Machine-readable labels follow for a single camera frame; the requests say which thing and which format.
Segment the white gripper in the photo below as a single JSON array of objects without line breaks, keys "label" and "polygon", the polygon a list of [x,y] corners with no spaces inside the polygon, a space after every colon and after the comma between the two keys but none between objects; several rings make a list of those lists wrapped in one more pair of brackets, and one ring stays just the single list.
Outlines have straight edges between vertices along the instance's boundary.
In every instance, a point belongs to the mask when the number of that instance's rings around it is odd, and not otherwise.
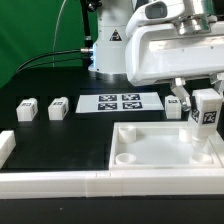
[{"label": "white gripper", "polygon": [[224,21],[212,0],[149,0],[135,8],[127,27],[126,73],[134,85],[171,81],[182,110],[191,109],[185,79],[210,75],[224,93]]}]

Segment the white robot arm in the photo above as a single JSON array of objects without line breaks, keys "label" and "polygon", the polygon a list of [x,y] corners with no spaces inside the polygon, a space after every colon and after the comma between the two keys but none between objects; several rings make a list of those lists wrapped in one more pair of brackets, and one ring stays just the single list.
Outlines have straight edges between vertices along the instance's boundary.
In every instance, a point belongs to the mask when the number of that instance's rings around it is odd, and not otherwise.
[{"label": "white robot arm", "polygon": [[191,108],[185,82],[208,78],[224,93],[224,21],[213,0],[89,0],[97,10],[94,76],[134,86],[168,83]]}]

